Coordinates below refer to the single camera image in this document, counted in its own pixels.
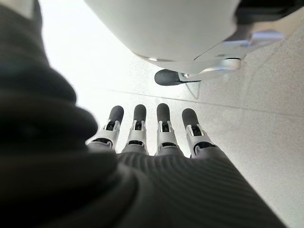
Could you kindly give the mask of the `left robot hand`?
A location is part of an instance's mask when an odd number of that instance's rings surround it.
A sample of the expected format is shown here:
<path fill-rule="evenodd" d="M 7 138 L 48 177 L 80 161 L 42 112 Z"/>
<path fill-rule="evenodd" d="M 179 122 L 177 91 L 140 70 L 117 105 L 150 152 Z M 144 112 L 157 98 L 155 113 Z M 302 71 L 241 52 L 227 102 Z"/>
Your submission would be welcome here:
<path fill-rule="evenodd" d="M 36 0 L 0 3 L 0 225 L 3 228 L 282 228 L 225 153 L 197 138 L 116 153 L 48 62 Z"/>

